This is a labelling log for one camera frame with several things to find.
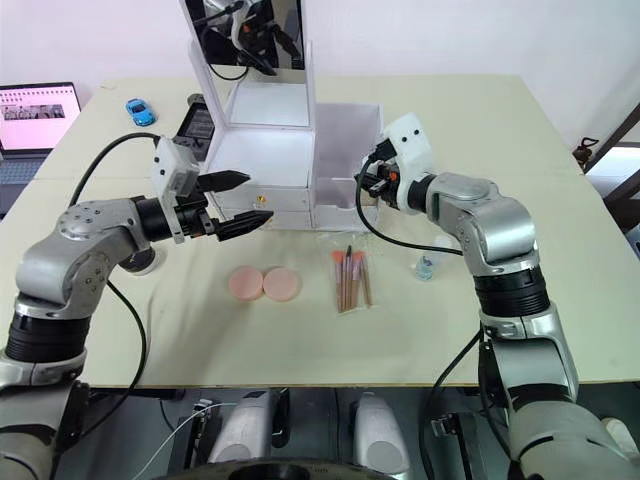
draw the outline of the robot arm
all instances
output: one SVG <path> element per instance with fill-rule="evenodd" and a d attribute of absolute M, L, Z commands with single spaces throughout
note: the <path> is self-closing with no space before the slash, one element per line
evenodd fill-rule
<path fill-rule="evenodd" d="M 25 253 L 9 339 L 0 351 L 0 478 L 48 479 L 54 456 L 80 437 L 88 386 L 76 378 L 90 318 L 116 265 L 154 241 L 212 234 L 227 240 L 273 215 L 209 218 L 205 192 L 230 190 L 249 177 L 199 175 L 191 151 L 167 138 L 157 140 L 153 165 L 158 198 L 72 205 L 53 233 Z"/>
<path fill-rule="evenodd" d="M 637 478 L 598 419 L 575 404 L 578 375 L 528 211 L 488 180 L 435 174 L 422 132 L 413 114 L 392 123 L 358 184 L 402 212 L 425 213 L 460 242 L 489 337 L 480 373 L 508 409 L 511 459 L 525 478 Z"/>

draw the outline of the floor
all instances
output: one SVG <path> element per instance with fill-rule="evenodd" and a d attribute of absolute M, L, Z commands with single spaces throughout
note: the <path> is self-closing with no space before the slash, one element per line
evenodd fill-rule
<path fill-rule="evenodd" d="M 176 425 L 179 417 L 188 416 L 193 404 L 201 398 L 217 402 L 235 402 L 251 389 L 187 390 L 179 401 L 164 401 L 169 420 Z M 330 388 L 291 389 L 292 430 L 288 444 L 272 449 L 274 457 L 317 457 L 350 462 L 353 449 L 349 434 L 350 405 L 360 398 L 363 389 Z M 416 388 L 368 389 L 383 397 L 393 409 L 407 443 L 412 460 L 412 478 L 424 480 L 417 446 L 417 408 L 421 390 Z M 109 407 L 110 399 L 98 403 L 92 414 L 98 415 Z M 580 391 L 580 404 L 598 417 L 614 416 L 623 420 L 632 435 L 640 441 L 640 388 L 633 384 L 584 385 Z M 223 407 L 227 417 L 232 407 Z M 477 411 L 475 397 L 465 397 L 458 389 L 446 389 L 438 408 L 444 411 Z M 340 417 L 339 428 L 336 417 Z M 487 478 L 506 478 L 507 461 L 491 436 L 486 421 L 476 416 L 478 443 Z M 91 436 L 67 452 L 60 462 L 56 480 L 131 479 L 170 433 L 165 424 L 159 401 L 155 398 L 130 398 L 117 415 Z M 455 437 L 428 438 L 434 467 L 443 479 L 464 479 L 459 449 Z M 141 479 L 166 474 L 172 442 L 151 464 Z"/>

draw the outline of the mirror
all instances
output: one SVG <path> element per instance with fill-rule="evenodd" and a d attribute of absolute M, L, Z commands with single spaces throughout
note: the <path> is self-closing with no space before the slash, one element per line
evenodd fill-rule
<path fill-rule="evenodd" d="M 185 0 L 228 123 L 309 126 L 300 3 Z"/>

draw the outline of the white cable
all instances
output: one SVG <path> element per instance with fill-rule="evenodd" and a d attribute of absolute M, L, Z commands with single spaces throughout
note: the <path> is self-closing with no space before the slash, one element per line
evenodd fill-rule
<path fill-rule="evenodd" d="M 151 465 L 153 463 L 153 461 L 156 459 L 156 457 L 158 456 L 158 454 L 162 451 L 162 449 L 164 448 L 164 446 L 169 443 L 169 440 L 171 440 L 173 438 L 173 436 L 178 433 L 178 430 L 180 430 L 182 427 L 184 427 L 187 423 L 189 423 L 191 420 L 193 420 L 195 417 L 197 417 L 198 415 L 200 415 L 201 413 L 206 412 L 207 410 L 211 409 L 211 408 L 215 408 L 215 407 L 225 407 L 225 406 L 235 406 L 237 405 L 237 403 L 216 403 L 215 405 L 209 405 L 208 407 L 203 408 L 202 410 L 198 410 L 196 413 L 194 413 L 193 415 L 191 415 L 189 418 L 187 418 L 184 422 L 182 422 L 180 425 L 178 425 L 176 427 L 176 429 L 171 432 L 171 434 L 165 439 L 164 442 L 162 442 L 162 445 L 160 445 L 158 447 L 158 450 L 156 450 L 156 453 L 154 453 L 151 458 L 149 459 L 149 461 L 144 465 L 144 467 L 142 467 L 142 469 L 136 474 L 135 477 L 133 477 L 132 480 L 138 480 L 138 478 L 140 478 L 140 475 L 142 475 L 144 473 L 144 471 L 149 468 L 149 465 Z"/>

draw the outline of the laptop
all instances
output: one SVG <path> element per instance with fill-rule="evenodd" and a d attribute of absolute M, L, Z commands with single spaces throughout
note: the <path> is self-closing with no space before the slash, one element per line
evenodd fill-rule
<path fill-rule="evenodd" d="M 0 215 L 79 114 L 71 82 L 0 86 Z"/>

